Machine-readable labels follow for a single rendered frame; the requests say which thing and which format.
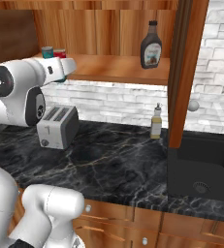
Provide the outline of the wooden base cabinet front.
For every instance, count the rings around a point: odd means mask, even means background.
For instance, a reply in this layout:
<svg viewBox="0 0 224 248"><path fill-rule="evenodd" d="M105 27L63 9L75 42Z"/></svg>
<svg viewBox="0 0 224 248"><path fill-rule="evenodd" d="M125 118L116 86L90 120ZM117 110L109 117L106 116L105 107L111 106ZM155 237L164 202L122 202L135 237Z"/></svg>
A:
<svg viewBox="0 0 224 248"><path fill-rule="evenodd" d="M164 213L161 234L224 245L224 222Z"/></svg>

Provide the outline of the dark wooden cabinet door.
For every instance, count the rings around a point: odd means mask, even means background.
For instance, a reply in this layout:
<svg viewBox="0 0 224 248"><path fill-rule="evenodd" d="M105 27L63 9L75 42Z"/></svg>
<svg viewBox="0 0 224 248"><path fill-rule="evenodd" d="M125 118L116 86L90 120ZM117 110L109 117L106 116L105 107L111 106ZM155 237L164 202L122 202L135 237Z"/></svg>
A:
<svg viewBox="0 0 224 248"><path fill-rule="evenodd" d="M0 10L0 63L39 52L31 11Z"/></svg>

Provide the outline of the yellow oil bottle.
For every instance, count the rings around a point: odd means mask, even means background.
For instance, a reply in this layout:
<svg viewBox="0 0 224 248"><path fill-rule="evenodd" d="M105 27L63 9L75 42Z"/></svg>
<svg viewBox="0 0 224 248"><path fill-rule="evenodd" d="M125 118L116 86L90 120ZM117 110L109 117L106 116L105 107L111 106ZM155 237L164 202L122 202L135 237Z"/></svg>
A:
<svg viewBox="0 0 224 248"><path fill-rule="evenodd" d="M154 115L151 118L150 137L154 140L160 138L162 128L161 106L157 104L154 109Z"/></svg>

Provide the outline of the black sink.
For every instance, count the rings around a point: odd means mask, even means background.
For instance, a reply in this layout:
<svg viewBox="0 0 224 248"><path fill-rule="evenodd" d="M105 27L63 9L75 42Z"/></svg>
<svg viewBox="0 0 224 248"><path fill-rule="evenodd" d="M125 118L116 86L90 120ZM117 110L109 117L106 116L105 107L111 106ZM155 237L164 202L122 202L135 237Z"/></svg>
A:
<svg viewBox="0 0 224 248"><path fill-rule="evenodd" d="M168 193L224 201L224 137L188 135L168 149Z"/></svg>

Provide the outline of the wooden drawer front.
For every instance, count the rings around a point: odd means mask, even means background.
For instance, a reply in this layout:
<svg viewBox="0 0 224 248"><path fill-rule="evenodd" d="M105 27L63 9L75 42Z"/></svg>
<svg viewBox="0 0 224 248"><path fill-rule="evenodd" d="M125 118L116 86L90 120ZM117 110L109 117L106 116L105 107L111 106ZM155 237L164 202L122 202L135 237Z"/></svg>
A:
<svg viewBox="0 0 224 248"><path fill-rule="evenodd" d="M85 207L88 204L92 206L90 212L85 211ZM110 202L85 200L84 211L81 216L100 221L132 222L134 218L134 208L132 206Z"/></svg>

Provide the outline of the brown syrup bottle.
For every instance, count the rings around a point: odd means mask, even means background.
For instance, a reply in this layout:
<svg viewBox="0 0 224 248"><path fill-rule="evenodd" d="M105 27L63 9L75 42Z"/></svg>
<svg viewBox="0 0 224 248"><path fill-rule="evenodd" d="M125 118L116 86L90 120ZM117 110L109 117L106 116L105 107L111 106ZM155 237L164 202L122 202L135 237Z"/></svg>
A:
<svg viewBox="0 0 224 248"><path fill-rule="evenodd" d="M157 68L162 53L162 42L157 34L156 20L148 23L148 32L141 43L141 65L144 69Z"/></svg>

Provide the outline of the silver toaster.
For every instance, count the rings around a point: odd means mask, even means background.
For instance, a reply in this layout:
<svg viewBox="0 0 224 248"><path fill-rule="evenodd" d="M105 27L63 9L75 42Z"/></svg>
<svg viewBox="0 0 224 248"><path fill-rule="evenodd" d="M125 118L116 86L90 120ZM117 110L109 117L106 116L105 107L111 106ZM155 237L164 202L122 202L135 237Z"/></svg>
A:
<svg viewBox="0 0 224 248"><path fill-rule="evenodd" d="M56 105L37 124L40 145L45 148L66 149L80 127L75 106Z"/></svg>

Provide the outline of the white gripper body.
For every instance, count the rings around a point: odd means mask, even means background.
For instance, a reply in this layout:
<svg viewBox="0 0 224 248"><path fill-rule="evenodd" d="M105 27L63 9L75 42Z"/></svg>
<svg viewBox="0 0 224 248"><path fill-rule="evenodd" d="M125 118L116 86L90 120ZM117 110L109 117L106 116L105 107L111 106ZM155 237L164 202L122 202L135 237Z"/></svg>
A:
<svg viewBox="0 0 224 248"><path fill-rule="evenodd" d="M73 58L60 59L60 79L65 78L77 69L76 61Z"/></svg>

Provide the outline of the round silver door knob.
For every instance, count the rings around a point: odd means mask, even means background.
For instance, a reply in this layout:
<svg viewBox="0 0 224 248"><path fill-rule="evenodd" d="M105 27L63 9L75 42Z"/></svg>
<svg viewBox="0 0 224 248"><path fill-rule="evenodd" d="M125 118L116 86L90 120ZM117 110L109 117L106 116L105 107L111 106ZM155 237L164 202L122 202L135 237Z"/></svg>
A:
<svg viewBox="0 0 224 248"><path fill-rule="evenodd" d="M191 100L188 105L189 111L196 111L200 107L199 103L196 100Z"/></svg>

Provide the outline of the wooden wall cabinet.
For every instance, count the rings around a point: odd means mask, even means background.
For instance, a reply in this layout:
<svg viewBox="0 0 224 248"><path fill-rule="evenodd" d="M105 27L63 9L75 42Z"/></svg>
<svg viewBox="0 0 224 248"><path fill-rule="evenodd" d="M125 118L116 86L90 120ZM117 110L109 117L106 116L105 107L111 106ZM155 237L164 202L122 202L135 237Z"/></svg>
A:
<svg viewBox="0 0 224 248"><path fill-rule="evenodd" d="M166 85L178 0L0 0L0 16L31 24L35 48L63 48L77 62L71 79ZM148 23L158 22L160 63L144 69L140 47Z"/></svg>

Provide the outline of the wooden base cabinet door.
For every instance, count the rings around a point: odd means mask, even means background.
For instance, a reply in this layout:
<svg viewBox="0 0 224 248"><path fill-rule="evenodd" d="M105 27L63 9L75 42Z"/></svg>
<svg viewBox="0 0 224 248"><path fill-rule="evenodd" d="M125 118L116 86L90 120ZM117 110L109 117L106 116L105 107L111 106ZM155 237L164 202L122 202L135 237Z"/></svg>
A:
<svg viewBox="0 0 224 248"><path fill-rule="evenodd" d="M74 220L73 226L86 248L155 248L156 246L155 232L82 219ZM146 246L142 244L143 237L147 238Z"/></svg>

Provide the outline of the red can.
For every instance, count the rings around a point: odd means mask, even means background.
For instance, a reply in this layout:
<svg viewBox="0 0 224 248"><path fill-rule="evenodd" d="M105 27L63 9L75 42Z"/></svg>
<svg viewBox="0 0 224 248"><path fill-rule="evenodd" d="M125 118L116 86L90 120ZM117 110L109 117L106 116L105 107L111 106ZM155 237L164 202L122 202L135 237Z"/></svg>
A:
<svg viewBox="0 0 224 248"><path fill-rule="evenodd" d="M54 57L65 58L66 57L66 50L64 48L55 49L53 51Z"/></svg>

